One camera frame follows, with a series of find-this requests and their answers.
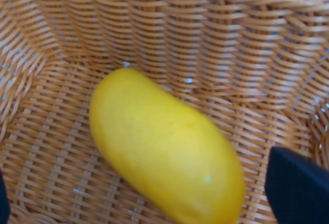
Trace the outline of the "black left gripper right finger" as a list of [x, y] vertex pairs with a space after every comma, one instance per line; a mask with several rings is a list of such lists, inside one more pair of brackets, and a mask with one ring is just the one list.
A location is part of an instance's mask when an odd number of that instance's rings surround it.
[[328, 171], [288, 148], [271, 148], [265, 193], [278, 223], [328, 223]]

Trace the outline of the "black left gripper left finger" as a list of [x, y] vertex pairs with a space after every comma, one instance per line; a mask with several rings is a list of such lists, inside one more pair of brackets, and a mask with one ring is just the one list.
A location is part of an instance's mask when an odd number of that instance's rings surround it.
[[7, 224], [10, 216], [10, 203], [2, 173], [0, 173], [0, 224]]

